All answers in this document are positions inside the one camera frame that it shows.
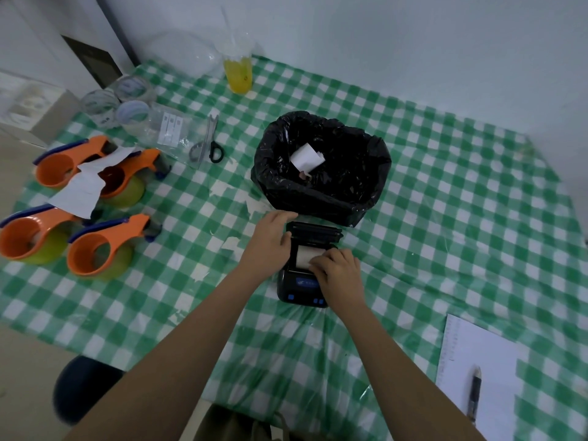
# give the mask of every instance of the floor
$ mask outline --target floor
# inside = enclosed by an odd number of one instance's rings
[[[5,217],[42,149],[0,134],[0,152],[0,217]],[[67,434],[69,427],[55,416],[51,397],[59,373],[74,357],[0,323],[0,439],[57,441]],[[210,402],[198,403],[180,441],[194,438],[209,407]],[[280,435],[275,428],[272,432]]]

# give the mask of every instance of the printer paper roll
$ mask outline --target printer paper roll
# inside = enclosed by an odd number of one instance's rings
[[[315,152],[310,144],[304,144],[290,156],[290,162],[299,172],[310,173],[319,165],[325,162],[325,157],[322,153]]]
[[[298,246],[298,253],[296,254],[296,267],[298,269],[308,269],[311,265],[311,260],[326,252],[326,249],[319,247]]]

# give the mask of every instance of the pen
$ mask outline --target pen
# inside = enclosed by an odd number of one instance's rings
[[[467,402],[467,417],[472,424],[476,425],[476,414],[477,414],[477,404],[480,400],[480,388],[481,388],[481,370],[480,367],[476,365],[476,370],[474,370],[474,376],[472,377],[472,388],[470,389],[470,399]]]

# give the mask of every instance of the plastic tablecloth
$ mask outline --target plastic tablecloth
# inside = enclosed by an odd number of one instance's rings
[[[182,79],[152,62],[136,73],[159,103],[199,118],[219,113],[225,160],[198,171],[176,162],[147,186],[126,212],[151,214],[164,229],[136,248],[119,279],[80,280],[65,258],[5,264],[0,315],[13,328],[131,368],[236,266],[270,209],[249,179],[255,148],[275,118],[307,110],[381,136],[390,150],[379,203],[341,242],[361,260],[367,303],[388,333],[432,380],[448,313],[515,341],[516,438],[581,437],[586,248],[564,186],[525,135],[261,58],[245,96],[225,80]],[[79,114],[58,141],[96,134]],[[122,129],[107,134],[135,142]],[[16,209],[51,195],[31,180]],[[274,422],[279,411],[291,428],[340,439],[390,438],[342,322],[330,309],[280,302],[275,278],[251,297],[202,397]]]

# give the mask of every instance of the hand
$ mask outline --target hand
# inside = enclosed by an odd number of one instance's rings
[[[296,218],[296,212],[274,210],[261,218],[239,262],[239,268],[258,281],[275,274],[290,258],[290,232],[284,224]]]
[[[342,320],[357,306],[365,306],[359,260],[349,249],[329,249],[311,260],[309,268],[329,306]]]

